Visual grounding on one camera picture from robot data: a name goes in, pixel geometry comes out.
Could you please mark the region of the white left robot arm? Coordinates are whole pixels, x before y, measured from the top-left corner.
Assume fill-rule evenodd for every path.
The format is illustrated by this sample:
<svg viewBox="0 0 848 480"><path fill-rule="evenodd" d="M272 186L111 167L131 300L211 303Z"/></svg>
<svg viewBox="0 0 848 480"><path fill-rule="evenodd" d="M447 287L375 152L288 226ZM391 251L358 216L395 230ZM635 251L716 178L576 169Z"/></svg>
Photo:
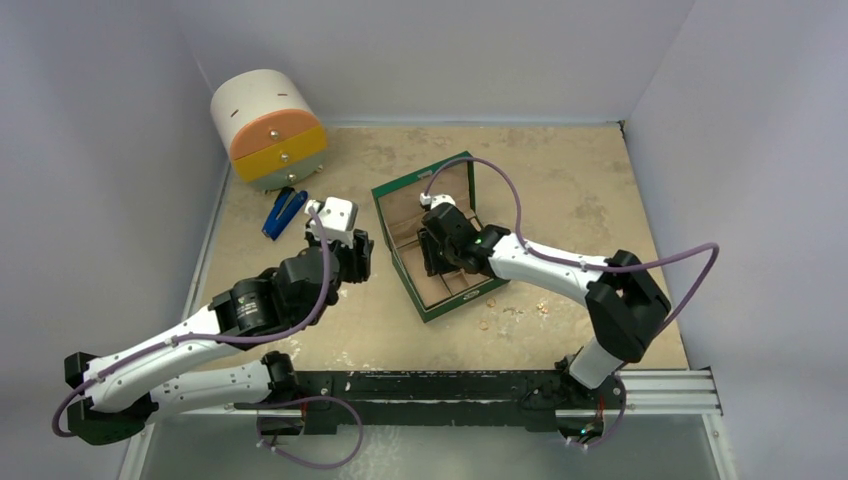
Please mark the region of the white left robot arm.
<svg viewBox="0 0 848 480"><path fill-rule="evenodd" d="M104 356L64 360L71 394L51 421L54 434L108 445L141 432L155 415L192 396L177 380L212 360L290 337L315 325L343 283L371 273L375 243L356 229L352 242L306 236L308 247L274 268L237 282L171 329Z"/></svg>

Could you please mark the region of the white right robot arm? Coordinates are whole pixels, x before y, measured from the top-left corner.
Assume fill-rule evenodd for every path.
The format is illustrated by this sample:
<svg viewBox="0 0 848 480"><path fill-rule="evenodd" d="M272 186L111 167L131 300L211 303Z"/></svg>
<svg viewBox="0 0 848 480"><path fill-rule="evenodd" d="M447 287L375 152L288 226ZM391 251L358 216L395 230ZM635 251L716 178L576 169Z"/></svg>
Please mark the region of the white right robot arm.
<svg viewBox="0 0 848 480"><path fill-rule="evenodd" d="M509 229L477 228L448 195L424 195L419 231L429 275L461 271L524 282L584 306L594 332L561 381L564 399L584 407L626 363L639 362L671 305L639 259L619 250L610 258L521 243Z"/></svg>

